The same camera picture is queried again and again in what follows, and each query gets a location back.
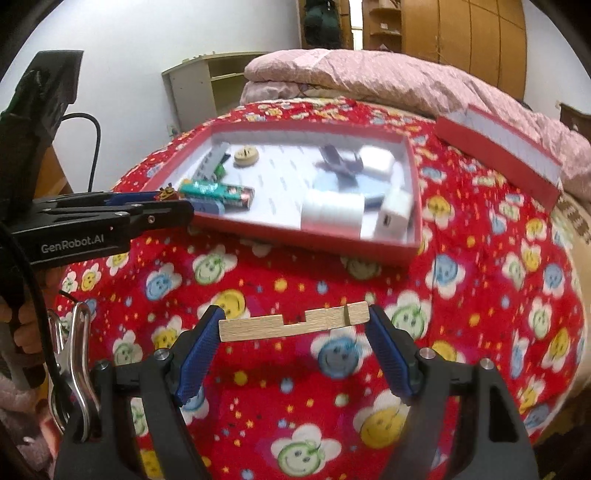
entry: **white wall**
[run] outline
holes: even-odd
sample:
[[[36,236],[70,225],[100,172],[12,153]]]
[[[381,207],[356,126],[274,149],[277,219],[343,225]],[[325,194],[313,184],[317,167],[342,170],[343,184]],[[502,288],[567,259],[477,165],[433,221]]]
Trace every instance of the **white wall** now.
[[[33,32],[0,83],[0,111],[39,50],[84,50],[68,112],[99,120],[95,190],[169,141],[173,122],[161,72],[183,59],[299,48],[297,0],[64,0]],[[74,191],[85,191],[94,126],[64,122],[54,146]]]
[[[556,102],[591,113],[591,79],[558,28],[530,0],[523,0],[527,32],[524,100],[533,110],[560,118]]]

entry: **pink blanket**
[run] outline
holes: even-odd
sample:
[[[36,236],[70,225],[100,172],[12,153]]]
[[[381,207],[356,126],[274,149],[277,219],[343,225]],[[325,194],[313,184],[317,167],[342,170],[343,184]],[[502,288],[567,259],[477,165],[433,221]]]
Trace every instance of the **pink blanket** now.
[[[587,139],[558,120],[526,110],[506,93],[455,67],[381,51],[281,50],[253,60],[245,76],[250,82],[243,99],[249,101],[254,101],[250,92],[260,94],[261,88],[280,98],[293,97],[298,92],[295,84],[304,83],[431,116],[476,105],[550,150],[562,163],[564,189],[591,200]]]

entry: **green bag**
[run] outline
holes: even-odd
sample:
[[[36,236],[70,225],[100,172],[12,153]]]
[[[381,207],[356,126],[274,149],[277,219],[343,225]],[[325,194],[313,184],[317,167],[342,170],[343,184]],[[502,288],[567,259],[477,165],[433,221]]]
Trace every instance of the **green bag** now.
[[[304,11],[304,36],[310,47],[343,47],[339,13],[334,0],[307,0]]]

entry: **green battery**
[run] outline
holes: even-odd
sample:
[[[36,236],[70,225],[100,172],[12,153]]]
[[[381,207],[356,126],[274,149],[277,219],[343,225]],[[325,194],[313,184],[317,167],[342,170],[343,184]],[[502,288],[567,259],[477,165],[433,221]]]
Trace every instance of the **green battery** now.
[[[216,181],[220,181],[226,175],[226,169],[223,167],[223,164],[219,164],[216,169],[213,171],[213,176]]]
[[[255,190],[250,187],[228,185],[207,180],[184,180],[178,192],[192,198],[217,200],[229,207],[249,209],[255,196]]]

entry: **red floral bedspread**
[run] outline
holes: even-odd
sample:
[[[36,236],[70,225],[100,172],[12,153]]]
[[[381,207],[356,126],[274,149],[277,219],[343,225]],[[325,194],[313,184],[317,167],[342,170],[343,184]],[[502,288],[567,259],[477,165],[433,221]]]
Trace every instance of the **red floral bedspread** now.
[[[308,309],[366,300],[447,359],[492,358],[535,439],[569,388],[584,329],[577,278],[548,214],[443,145],[432,122],[352,100],[252,104],[208,124],[284,118],[377,124],[412,138],[424,229],[410,269],[195,227],[152,232],[129,254],[72,265],[64,278],[64,290],[93,312],[92,361],[139,361],[170,346],[210,304],[231,319],[281,313],[293,321]],[[115,190],[139,190],[200,128],[151,154]],[[67,328],[72,304],[62,299],[57,308]],[[159,478],[139,400],[132,411],[147,472]],[[182,409],[213,479],[228,480],[377,479],[407,411],[354,327],[222,344]],[[445,470],[456,413],[451,401],[433,478]]]

